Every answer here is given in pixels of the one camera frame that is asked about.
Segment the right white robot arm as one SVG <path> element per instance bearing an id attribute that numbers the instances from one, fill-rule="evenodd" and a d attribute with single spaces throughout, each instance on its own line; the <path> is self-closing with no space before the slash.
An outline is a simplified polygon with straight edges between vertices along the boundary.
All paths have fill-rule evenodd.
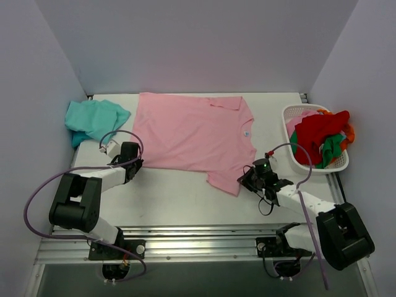
<path id="1" fill-rule="evenodd" d="M 335 204 L 301 191 L 288 179 L 280 179 L 267 158 L 256 160 L 242 176 L 240 185 L 262 193 L 271 207 L 283 207 L 300 213 L 305 224 L 290 223 L 277 230 L 275 248 L 287 256 L 294 250 L 321 255 L 336 270 L 343 270 L 375 251 L 366 225 L 356 207 Z"/>

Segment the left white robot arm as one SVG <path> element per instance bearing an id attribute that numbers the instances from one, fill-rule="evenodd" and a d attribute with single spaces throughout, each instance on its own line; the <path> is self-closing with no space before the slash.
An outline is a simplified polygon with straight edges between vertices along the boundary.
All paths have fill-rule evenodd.
<path id="1" fill-rule="evenodd" d="M 103 253 L 110 259 L 119 259 L 125 251 L 124 236 L 120 228 L 100 217 L 101 194 L 134 178 L 144 162 L 141 153 L 138 143 L 124 142 L 110 168 L 64 174 L 49 211 L 49 222 L 104 242 Z"/>

